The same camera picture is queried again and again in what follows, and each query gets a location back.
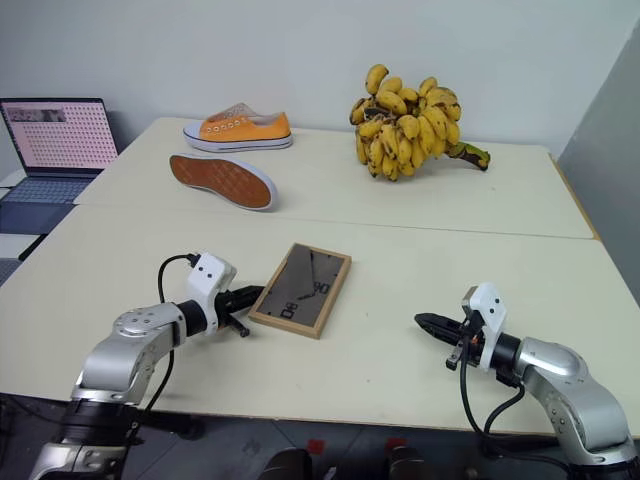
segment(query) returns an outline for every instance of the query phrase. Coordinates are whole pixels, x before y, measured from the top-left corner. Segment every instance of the tabletop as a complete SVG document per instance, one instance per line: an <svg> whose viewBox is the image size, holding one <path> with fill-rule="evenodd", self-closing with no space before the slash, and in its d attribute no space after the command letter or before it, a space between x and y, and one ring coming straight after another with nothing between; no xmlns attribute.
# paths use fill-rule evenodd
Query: tabletop
<svg viewBox="0 0 640 480"><path fill-rule="evenodd" d="M321 339L241 316L249 337L222 331L176 350L157 408L467 429L458 376L444 366L451 347L413 316L461 320L467 289L491 281L507 306L506 331L577 350L640 434L640 390L629 381L640 310L600 242L197 210L76 207L0 288L0 391L67 399L115 318L157 303L166 257L219 255L238 268L237 288L266 283L294 242L353 258ZM188 272L186 263L167 269L168 300L185 300ZM163 371L161 364L148 393ZM476 369L469 390L477 418L514 393ZM528 396L496 428L551 431Z"/></svg>
<svg viewBox="0 0 640 480"><path fill-rule="evenodd" d="M76 203L265 215L240 210L173 178L171 154L207 154L185 143L182 128L190 121L156 120ZM373 179L360 165L353 133L293 132L294 143L287 149L225 154L260 168L275 182L280 203L270 216L593 238L544 147L477 143L491 153L487 172L462 160L442 157L425 164L416 177L394 184Z"/></svg>

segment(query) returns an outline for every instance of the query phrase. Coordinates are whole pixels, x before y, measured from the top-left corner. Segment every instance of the gray wall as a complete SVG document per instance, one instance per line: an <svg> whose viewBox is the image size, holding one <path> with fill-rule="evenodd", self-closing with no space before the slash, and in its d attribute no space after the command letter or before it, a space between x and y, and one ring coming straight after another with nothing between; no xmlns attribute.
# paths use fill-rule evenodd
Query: gray wall
<svg viewBox="0 0 640 480"><path fill-rule="evenodd" d="M640 304L640 24L559 161Z"/></svg>

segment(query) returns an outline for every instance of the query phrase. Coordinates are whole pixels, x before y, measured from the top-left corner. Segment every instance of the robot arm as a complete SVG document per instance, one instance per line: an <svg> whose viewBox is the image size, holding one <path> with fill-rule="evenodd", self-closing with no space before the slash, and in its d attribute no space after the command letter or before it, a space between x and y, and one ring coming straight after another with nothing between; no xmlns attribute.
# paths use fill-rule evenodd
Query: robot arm
<svg viewBox="0 0 640 480"><path fill-rule="evenodd" d="M194 256L192 265L190 300L120 315L89 354L57 438L43 447L31 480L118 478L139 421L136 406L158 361L197 333L211 335L227 325L249 333L230 313L253 304L262 287L226 291L236 269L208 253Z"/></svg>
<svg viewBox="0 0 640 480"><path fill-rule="evenodd" d="M416 315L421 328L455 345L448 368L456 369L462 339L467 337L471 365L495 370L496 378L509 386L524 385L540 402L579 475L607 478L622 472L619 478L640 478L638 454L622 407L591 377L580 355L563 345L503 333L506 309L489 283L472 287L462 306L463 323L430 313Z"/></svg>

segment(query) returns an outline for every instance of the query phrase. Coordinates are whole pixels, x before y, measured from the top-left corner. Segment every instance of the orange shoe sole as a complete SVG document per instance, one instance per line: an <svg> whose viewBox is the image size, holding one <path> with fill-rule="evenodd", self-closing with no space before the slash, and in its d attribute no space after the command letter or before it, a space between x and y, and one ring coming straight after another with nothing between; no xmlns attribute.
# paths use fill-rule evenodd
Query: orange shoe sole
<svg viewBox="0 0 640 480"><path fill-rule="evenodd" d="M266 210L276 200L276 187L256 167L238 160L172 155L169 165L176 179L189 187L216 193L235 205Z"/></svg>

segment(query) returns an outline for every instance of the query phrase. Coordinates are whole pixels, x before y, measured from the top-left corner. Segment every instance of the clock hand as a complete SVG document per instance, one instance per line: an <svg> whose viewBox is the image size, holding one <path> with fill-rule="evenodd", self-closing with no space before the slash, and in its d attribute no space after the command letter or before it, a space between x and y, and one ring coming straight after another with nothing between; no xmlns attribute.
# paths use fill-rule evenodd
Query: clock hand
<svg viewBox="0 0 640 480"><path fill-rule="evenodd" d="M315 297L316 295L316 269L313 265L313 250L309 250L309 262L311 262L311 285L313 291L311 293L307 293L306 295L302 295L298 297L298 300L304 300L306 298Z"/></svg>

